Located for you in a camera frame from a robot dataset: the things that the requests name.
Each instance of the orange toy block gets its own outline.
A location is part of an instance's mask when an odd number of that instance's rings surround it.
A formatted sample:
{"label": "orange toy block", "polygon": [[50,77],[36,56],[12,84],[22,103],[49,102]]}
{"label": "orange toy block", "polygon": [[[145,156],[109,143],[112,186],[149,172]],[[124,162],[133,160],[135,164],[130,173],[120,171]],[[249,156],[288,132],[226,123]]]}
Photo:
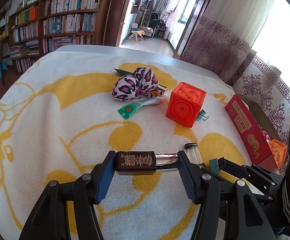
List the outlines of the orange toy block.
{"label": "orange toy block", "polygon": [[280,168],[284,164],[284,160],[286,158],[287,146],[276,139],[271,140],[268,145],[274,155],[278,168]]}
{"label": "orange toy block", "polygon": [[192,128],[203,105],[206,92],[185,82],[180,82],[171,93],[166,116]]}

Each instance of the embossed circle on cube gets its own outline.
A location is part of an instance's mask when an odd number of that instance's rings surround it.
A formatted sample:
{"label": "embossed circle on cube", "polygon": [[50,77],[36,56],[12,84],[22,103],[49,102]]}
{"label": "embossed circle on cube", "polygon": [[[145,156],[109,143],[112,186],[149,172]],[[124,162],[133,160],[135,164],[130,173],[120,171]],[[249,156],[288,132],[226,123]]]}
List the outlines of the embossed circle on cube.
{"label": "embossed circle on cube", "polygon": [[194,110],[186,101],[177,101],[172,107],[173,114],[180,120],[188,120],[192,118]]}

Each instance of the silver bolt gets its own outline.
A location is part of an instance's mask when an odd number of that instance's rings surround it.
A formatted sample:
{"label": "silver bolt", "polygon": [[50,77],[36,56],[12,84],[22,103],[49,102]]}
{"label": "silver bolt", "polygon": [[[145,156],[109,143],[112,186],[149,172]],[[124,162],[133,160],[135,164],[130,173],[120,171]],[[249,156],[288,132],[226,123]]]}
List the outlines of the silver bolt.
{"label": "silver bolt", "polygon": [[56,181],[56,180],[51,180],[51,181],[48,183],[48,185],[49,185],[50,187],[54,187],[56,184],[57,184],[57,181]]}
{"label": "silver bolt", "polygon": [[92,176],[89,173],[86,173],[82,176],[83,180],[89,180]]}
{"label": "silver bolt", "polygon": [[243,187],[244,185],[246,185],[246,183],[243,180],[241,180],[241,179],[237,180],[237,184],[240,187]]}
{"label": "silver bolt", "polygon": [[207,173],[203,174],[202,177],[203,177],[204,180],[210,180],[211,179],[211,176],[209,174],[207,174]]}

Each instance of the leopard print hair tie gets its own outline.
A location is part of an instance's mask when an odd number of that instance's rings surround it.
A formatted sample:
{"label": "leopard print hair tie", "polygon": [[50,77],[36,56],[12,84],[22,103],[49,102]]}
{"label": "leopard print hair tie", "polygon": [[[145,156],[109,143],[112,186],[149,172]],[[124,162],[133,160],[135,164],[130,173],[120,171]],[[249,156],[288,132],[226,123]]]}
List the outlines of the leopard print hair tie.
{"label": "leopard print hair tie", "polygon": [[137,68],[131,75],[122,76],[115,84],[112,95],[119,101],[129,101],[143,96],[152,98],[151,93],[158,86],[158,80],[153,71],[146,68]]}

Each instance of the tablecloth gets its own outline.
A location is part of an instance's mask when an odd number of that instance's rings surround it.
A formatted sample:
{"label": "tablecloth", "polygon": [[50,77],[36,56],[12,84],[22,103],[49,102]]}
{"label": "tablecloth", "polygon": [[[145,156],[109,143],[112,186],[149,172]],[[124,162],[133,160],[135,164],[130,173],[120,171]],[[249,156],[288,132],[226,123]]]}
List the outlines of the tablecloth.
{"label": "tablecloth", "polygon": [[[207,92],[209,116],[192,129],[165,116],[167,103],[144,106],[128,120],[117,112],[126,102],[111,91],[119,75],[151,67],[168,97],[187,82]],[[237,130],[224,110],[234,91],[223,82],[145,60],[92,53],[53,52],[38,60],[0,100],[0,233],[18,239],[45,188],[73,181],[101,163],[109,150],[177,152],[197,142],[203,161],[226,157],[250,164]],[[72,239],[78,239],[68,203]],[[190,239],[198,208],[187,198],[178,172],[114,175],[96,206],[104,239]]]}

